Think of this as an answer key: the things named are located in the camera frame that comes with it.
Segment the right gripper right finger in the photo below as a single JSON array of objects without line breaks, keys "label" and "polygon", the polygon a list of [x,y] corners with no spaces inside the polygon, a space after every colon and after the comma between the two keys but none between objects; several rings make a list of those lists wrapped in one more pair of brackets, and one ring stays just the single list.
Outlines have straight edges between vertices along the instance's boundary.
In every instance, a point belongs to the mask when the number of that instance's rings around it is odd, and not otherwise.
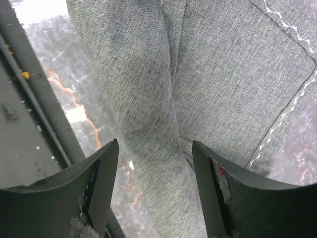
[{"label": "right gripper right finger", "polygon": [[317,186],[257,175],[194,141],[192,154],[210,238],[314,238]]}]

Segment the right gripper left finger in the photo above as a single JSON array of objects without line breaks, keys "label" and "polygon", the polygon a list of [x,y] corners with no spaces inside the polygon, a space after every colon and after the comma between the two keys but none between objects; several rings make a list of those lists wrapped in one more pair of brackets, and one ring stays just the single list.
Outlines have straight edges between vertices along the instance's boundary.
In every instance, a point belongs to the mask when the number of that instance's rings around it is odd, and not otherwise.
[{"label": "right gripper left finger", "polygon": [[119,145],[30,186],[0,191],[2,238],[103,238],[110,212]]}]

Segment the grey cloth napkin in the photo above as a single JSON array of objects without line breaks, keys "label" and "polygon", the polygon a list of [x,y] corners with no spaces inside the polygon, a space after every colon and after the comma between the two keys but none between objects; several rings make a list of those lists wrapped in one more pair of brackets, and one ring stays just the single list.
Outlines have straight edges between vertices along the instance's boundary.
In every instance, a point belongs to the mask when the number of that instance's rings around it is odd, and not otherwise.
[{"label": "grey cloth napkin", "polygon": [[317,85],[297,0],[69,0],[162,238],[204,237],[198,140],[268,176]]}]

